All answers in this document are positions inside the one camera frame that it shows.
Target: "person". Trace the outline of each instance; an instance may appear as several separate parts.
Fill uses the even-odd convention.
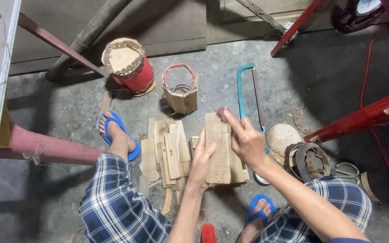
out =
[[[330,242],[363,243],[372,203],[353,183],[334,176],[324,176],[302,184],[271,160],[264,152],[265,138],[249,119],[236,120],[227,110],[224,116],[231,126],[232,149],[253,171],[275,187],[287,204],[274,214],[271,201],[255,202],[251,215],[237,240],[250,242]],[[131,182],[131,163],[127,154],[135,142],[120,126],[100,120],[100,132],[112,140],[107,153],[97,160],[95,175],[81,201],[80,213],[90,242],[192,243],[205,182],[208,160],[216,145],[205,147],[203,129],[194,151],[192,168],[182,196],[175,223],[171,223],[138,193]]]

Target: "hand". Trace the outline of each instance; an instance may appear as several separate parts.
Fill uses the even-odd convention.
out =
[[[239,122],[227,109],[224,110],[223,115],[232,128],[230,137],[235,153],[253,170],[262,166],[266,157],[264,135],[253,128],[248,118],[243,118]]]
[[[197,146],[194,150],[192,168],[190,169],[190,175],[188,176],[187,186],[192,186],[201,191],[205,191],[208,188],[208,184],[205,182],[208,174],[209,160],[216,151],[216,144],[210,144],[205,148],[205,128],[202,129],[197,141]]]

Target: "foot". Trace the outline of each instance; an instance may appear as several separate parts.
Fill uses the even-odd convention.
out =
[[[265,199],[258,201],[258,204],[255,208],[253,208],[251,214],[255,214],[261,210],[263,210],[265,215],[267,215],[268,220],[271,220],[272,215],[270,205],[267,203],[267,201],[265,201]],[[238,242],[251,243],[262,233],[264,229],[265,227],[262,218],[257,218],[243,229],[240,235],[240,240]]]
[[[107,137],[105,132],[105,122],[106,122],[106,118],[109,117],[113,117],[112,113],[109,111],[104,113],[104,117],[103,116],[100,117],[99,131],[100,133],[105,135],[105,137]],[[120,143],[127,144],[128,152],[133,152],[134,149],[136,148],[136,144],[134,143],[134,141],[128,137],[128,135],[121,129],[121,127],[119,127],[119,125],[116,122],[114,121],[109,122],[108,133],[112,140],[112,143],[118,141]]]

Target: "red cable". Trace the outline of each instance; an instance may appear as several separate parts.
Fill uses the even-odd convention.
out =
[[[366,81],[367,81],[367,76],[368,76],[368,73],[369,73],[369,66],[370,66],[370,56],[372,54],[372,47],[373,47],[374,40],[375,40],[375,34],[373,34],[372,41],[370,42],[370,46],[369,46],[369,54],[367,56],[367,63],[366,63],[366,72],[364,74],[363,85],[361,86],[360,109],[363,108],[364,91],[366,89]],[[385,151],[384,151],[384,149],[383,149],[383,147],[381,145],[381,142],[379,141],[379,138],[376,135],[375,130],[373,130],[373,128],[370,128],[370,130],[372,131],[373,135],[375,136],[376,142],[377,142],[377,144],[379,146],[379,149],[381,150],[382,157],[384,158],[386,166],[388,167],[388,170],[389,170],[389,161],[388,161],[388,158],[386,157],[386,154],[385,154]]]

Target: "plaid pants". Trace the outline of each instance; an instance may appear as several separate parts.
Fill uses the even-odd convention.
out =
[[[372,212],[368,196],[353,183],[334,176],[306,186],[345,213],[364,232]],[[133,188],[131,164],[112,153],[97,160],[95,175],[80,202],[85,235],[94,243],[165,243],[172,225]],[[255,242],[321,242],[298,213],[285,205]]]

